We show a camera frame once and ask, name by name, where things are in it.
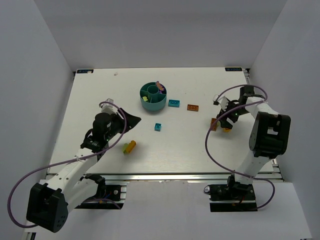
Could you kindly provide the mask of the orange 2x3 lego brick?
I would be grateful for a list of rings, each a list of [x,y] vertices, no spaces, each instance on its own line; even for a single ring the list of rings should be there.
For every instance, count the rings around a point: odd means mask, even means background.
[[[219,121],[216,118],[211,119],[210,130],[216,132],[219,126]]]

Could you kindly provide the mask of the dark orange long lego brick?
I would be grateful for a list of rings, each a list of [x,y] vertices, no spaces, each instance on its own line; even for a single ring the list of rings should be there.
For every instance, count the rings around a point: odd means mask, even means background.
[[[199,106],[198,105],[193,105],[193,104],[188,104],[187,105],[187,110],[188,111],[193,111],[193,112],[198,112],[199,111]]]

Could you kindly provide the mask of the purple long lego brick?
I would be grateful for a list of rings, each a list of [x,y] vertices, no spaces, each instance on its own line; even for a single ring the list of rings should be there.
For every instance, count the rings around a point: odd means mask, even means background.
[[[155,85],[158,87],[159,91],[163,92],[165,90],[164,86],[159,81],[157,81]]]

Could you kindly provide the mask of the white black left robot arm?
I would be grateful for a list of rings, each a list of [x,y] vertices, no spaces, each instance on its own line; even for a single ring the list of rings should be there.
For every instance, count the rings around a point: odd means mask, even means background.
[[[109,141],[134,128],[141,118],[122,108],[97,114],[92,128],[85,134],[75,161],[65,165],[54,177],[43,184],[36,183],[30,190],[26,219],[53,233],[65,224],[69,213],[86,200],[102,198],[105,179],[87,173],[105,154]]]

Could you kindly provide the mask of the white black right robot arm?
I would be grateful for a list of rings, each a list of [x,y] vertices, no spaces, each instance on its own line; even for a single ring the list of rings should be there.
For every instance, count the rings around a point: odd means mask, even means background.
[[[230,192],[248,192],[262,167],[286,152],[291,127],[291,117],[273,110],[266,102],[266,95],[256,94],[253,85],[242,84],[239,87],[236,100],[221,94],[213,99],[213,104],[221,107],[217,118],[225,130],[231,130],[242,115],[251,114],[254,118],[249,152],[227,181]]]

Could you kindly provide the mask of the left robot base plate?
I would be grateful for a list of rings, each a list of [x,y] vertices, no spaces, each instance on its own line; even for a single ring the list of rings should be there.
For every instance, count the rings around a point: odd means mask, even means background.
[[[121,210],[126,199],[127,186],[106,184],[98,188],[98,192],[86,199],[76,209],[87,210]]]

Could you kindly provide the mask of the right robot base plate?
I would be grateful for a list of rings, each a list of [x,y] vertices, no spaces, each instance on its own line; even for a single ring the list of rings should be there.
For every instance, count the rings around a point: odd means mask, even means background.
[[[250,184],[248,190],[230,188],[227,184],[210,184],[204,187],[209,196],[212,213],[257,212],[256,195]]]

